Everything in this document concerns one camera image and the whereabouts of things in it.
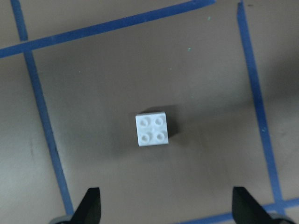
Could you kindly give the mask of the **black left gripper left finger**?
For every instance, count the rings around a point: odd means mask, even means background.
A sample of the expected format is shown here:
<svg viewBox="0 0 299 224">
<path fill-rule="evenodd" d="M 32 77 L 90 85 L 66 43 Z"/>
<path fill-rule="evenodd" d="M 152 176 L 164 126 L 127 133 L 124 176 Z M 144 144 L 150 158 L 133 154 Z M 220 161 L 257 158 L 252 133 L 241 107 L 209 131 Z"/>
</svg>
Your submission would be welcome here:
<svg viewBox="0 0 299 224">
<path fill-rule="evenodd" d="M 99 224 L 101 219 L 100 189 L 89 188 L 71 217 L 71 224 Z"/>
</svg>

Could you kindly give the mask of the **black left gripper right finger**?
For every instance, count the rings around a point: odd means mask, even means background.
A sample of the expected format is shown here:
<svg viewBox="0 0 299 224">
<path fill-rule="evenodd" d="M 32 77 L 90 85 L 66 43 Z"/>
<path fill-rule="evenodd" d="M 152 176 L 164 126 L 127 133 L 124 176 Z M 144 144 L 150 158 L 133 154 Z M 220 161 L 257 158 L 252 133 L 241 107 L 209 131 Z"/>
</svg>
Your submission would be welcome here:
<svg viewBox="0 0 299 224">
<path fill-rule="evenodd" d="M 233 187 L 232 216 L 236 224 L 271 224 L 273 219 L 246 190 Z"/>
</svg>

